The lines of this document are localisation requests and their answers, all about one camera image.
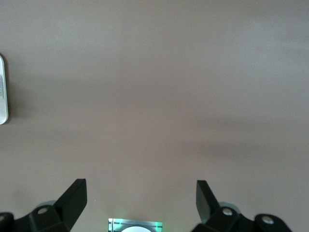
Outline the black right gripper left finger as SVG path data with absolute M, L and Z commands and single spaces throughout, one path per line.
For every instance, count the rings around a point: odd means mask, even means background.
M 14 218 L 1 212 L 2 232 L 70 232 L 87 204 L 85 179 L 76 179 L 56 200 L 42 203 L 27 215 Z

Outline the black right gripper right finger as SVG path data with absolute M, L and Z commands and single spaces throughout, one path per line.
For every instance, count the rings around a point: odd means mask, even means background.
M 246 218 L 231 206 L 222 206 L 205 180 L 198 180 L 196 207 L 201 219 L 194 232 L 290 232 L 291 229 L 279 217 L 258 214 L 254 220 Z

